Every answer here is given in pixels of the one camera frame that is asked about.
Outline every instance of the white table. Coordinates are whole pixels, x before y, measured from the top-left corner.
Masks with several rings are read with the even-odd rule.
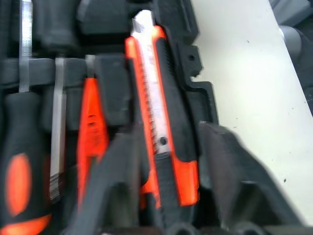
[[[313,118],[267,0],[193,0],[220,124],[313,225]]]

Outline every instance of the tool case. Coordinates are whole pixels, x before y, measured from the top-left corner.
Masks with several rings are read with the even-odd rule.
[[[0,0],[1,148],[9,122],[3,101],[19,87],[19,7],[18,0]],[[166,32],[168,60],[192,126],[199,170],[200,197],[192,222],[177,223],[166,230],[150,227],[146,215],[138,210],[138,149],[144,140],[141,124],[134,118],[134,75],[124,43],[131,34],[132,18],[145,9],[153,12],[157,25]],[[202,64],[193,43],[199,29],[190,0],[33,0],[33,13],[30,88],[41,96],[37,123],[45,132],[47,152],[51,146],[56,51],[65,55],[67,94],[63,197],[51,205],[52,220],[40,234],[313,234],[312,229],[303,227],[266,170],[231,132],[219,127],[212,84],[197,81]],[[92,169],[86,197],[78,208],[76,147],[87,54],[95,55],[94,72],[110,146]],[[2,218],[0,225],[6,226]]]

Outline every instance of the tool kit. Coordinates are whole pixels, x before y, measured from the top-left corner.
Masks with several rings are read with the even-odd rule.
[[[219,127],[190,0],[0,17],[1,235],[313,233]]]

